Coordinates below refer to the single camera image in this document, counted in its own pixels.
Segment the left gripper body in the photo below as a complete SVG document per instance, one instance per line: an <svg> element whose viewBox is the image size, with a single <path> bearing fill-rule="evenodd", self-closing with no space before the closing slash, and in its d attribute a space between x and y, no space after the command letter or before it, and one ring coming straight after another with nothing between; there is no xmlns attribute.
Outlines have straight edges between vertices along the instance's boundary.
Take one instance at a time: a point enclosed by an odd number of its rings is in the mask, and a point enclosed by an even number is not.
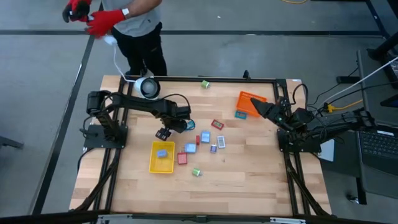
<svg viewBox="0 0 398 224"><path fill-rule="evenodd" d="M184 119L165 117L161 121L164 125L164 128L161 129L162 134L169 133L170 129L182 133L187 128L187 122Z"/></svg>

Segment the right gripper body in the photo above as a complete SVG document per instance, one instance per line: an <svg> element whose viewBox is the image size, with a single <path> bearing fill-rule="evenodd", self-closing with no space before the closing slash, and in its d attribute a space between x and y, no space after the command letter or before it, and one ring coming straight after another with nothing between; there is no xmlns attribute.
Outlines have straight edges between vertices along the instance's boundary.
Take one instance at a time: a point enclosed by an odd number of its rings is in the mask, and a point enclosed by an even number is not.
<svg viewBox="0 0 398 224"><path fill-rule="evenodd" d="M268 110L267 119L271 120L275 125L281 129L294 129L288 122L288 117L283 114L280 106L271 103Z"/></svg>

